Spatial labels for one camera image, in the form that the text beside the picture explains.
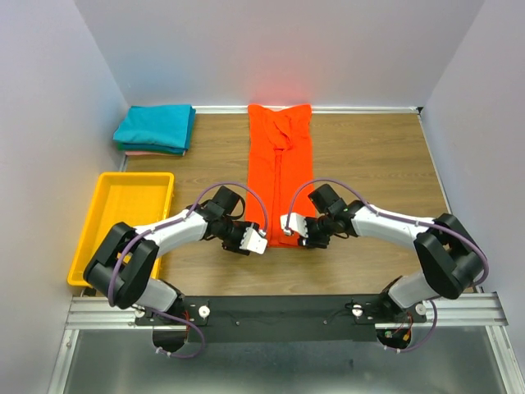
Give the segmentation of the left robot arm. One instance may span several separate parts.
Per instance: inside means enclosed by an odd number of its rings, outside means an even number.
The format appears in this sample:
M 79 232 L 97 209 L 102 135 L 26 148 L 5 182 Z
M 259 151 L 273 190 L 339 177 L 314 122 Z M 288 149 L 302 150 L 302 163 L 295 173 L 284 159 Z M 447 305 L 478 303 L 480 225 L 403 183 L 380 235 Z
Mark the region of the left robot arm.
M 197 199 L 175 216 L 132 227 L 113 225 L 84 269 L 83 279 L 107 297 L 111 306 L 138 306 L 162 323 L 184 323 L 189 315 L 183 295 L 173 285 L 152 276 L 155 261 L 174 249 L 197 241 L 218 239 L 224 250 L 261 254 L 266 249 L 267 224 L 245 221 L 233 212 L 247 205 L 230 185 L 218 185 L 207 200 Z

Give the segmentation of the orange t shirt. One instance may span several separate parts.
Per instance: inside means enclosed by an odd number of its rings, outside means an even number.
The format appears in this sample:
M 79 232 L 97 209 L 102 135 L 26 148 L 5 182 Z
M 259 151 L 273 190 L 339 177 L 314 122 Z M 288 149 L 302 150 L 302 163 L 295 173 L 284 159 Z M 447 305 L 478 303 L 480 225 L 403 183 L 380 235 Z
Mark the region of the orange t shirt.
M 248 187 L 267 208 L 270 247 L 296 248 L 298 237 L 281 230 L 296 190 L 313 179 L 312 108 L 308 104 L 273 111 L 250 104 Z

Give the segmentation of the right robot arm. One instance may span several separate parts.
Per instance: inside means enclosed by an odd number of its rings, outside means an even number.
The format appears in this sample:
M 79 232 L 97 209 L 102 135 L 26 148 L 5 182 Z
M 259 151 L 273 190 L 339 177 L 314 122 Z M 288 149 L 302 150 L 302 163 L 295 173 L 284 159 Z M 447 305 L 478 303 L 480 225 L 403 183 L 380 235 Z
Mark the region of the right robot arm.
M 486 255 L 452 214 L 420 218 L 392 213 L 362 196 L 346 203 L 329 184 L 319 186 L 308 199 L 317 216 L 289 211 L 281 217 L 282 230 L 298 234 L 299 246 L 325 249 L 333 236 L 369 237 L 413 250 L 418 257 L 419 271 L 393 280 L 373 296 L 371 305 L 350 302 L 357 321 L 394 322 L 427 301 L 456 300 L 488 276 Z

